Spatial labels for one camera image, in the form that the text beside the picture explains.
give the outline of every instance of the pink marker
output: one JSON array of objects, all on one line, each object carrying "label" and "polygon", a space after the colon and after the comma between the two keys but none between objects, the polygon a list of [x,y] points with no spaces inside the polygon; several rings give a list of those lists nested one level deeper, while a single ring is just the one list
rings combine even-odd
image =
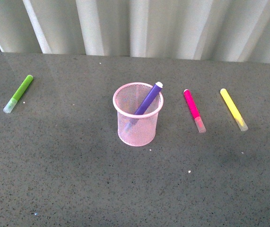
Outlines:
[{"label": "pink marker", "polygon": [[191,110],[192,116],[195,119],[195,122],[196,122],[196,125],[197,125],[199,132],[200,133],[206,132],[206,128],[205,128],[203,121],[200,117],[200,114],[199,114],[199,111],[196,107],[196,104],[192,98],[191,92],[186,89],[186,90],[184,90],[183,94],[184,94],[184,97],[187,101],[187,104]]}]

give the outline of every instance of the gray countertop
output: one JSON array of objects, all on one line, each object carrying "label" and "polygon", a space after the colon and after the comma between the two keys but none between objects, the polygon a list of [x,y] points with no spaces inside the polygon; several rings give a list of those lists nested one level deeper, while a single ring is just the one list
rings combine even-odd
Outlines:
[{"label": "gray countertop", "polygon": [[[117,135],[113,94],[157,81],[156,136],[130,147]],[[0,226],[269,227],[270,64],[0,53]]]}]

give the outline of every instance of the white curtain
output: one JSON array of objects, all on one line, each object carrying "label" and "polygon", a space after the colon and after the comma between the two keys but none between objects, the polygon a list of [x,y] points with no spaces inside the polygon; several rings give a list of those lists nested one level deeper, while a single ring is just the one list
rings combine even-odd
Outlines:
[{"label": "white curtain", "polygon": [[0,0],[0,51],[270,63],[270,0]]}]

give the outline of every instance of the marker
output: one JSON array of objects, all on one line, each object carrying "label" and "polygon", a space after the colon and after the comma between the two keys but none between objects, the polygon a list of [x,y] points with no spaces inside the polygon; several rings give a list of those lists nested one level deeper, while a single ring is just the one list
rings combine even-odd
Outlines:
[{"label": "marker", "polygon": [[152,87],[152,89],[150,90],[146,98],[143,100],[139,108],[136,110],[135,115],[143,115],[144,112],[148,109],[149,105],[151,105],[153,100],[159,94],[162,88],[163,88],[163,84],[161,82],[157,82]]},{"label": "marker", "polygon": [[225,88],[223,88],[220,90],[220,93],[221,93],[224,101],[226,102],[226,105],[228,106],[231,114],[234,116],[235,121],[237,122],[241,131],[248,130],[248,127],[247,127],[245,121],[243,120],[243,118],[242,118],[240,112],[238,111],[237,107],[235,106],[233,100],[229,96],[227,90]]},{"label": "marker", "polygon": [[[135,115],[143,115],[154,99],[157,97],[161,89],[163,88],[163,84],[161,82],[157,82],[154,84],[152,89],[149,91],[148,95],[145,97],[139,108],[136,110]],[[132,118],[130,122],[128,122],[125,126],[124,131],[129,131],[132,126],[134,126],[138,122],[138,119]]]},{"label": "marker", "polygon": [[190,111],[192,113],[192,117],[194,118],[194,120],[196,122],[199,133],[206,132],[206,128],[205,128],[203,121],[200,117],[198,108],[196,107],[196,104],[192,98],[191,92],[186,89],[186,90],[184,90],[183,94],[184,94],[184,97],[185,97],[187,104],[190,108]]},{"label": "marker", "polygon": [[30,85],[30,83],[33,80],[32,75],[28,75],[25,80],[22,82],[22,84],[19,86],[13,97],[10,99],[10,101],[7,103],[7,105],[3,108],[3,112],[10,113],[15,105],[17,104],[20,97],[23,95],[23,93],[26,91],[27,87]]}]

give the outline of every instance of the pink mesh cup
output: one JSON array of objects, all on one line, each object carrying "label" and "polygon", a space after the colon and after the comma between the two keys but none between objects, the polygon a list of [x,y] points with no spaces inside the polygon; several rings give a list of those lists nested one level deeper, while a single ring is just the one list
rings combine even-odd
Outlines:
[{"label": "pink mesh cup", "polygon": [[163,106],[161,92],[143,115],[133,114],[152,87],[145,83],[129,83],[120,87],[113,96],[118,115],[118,136],[128,145],[144,146],[155,137],[158,113]]}]

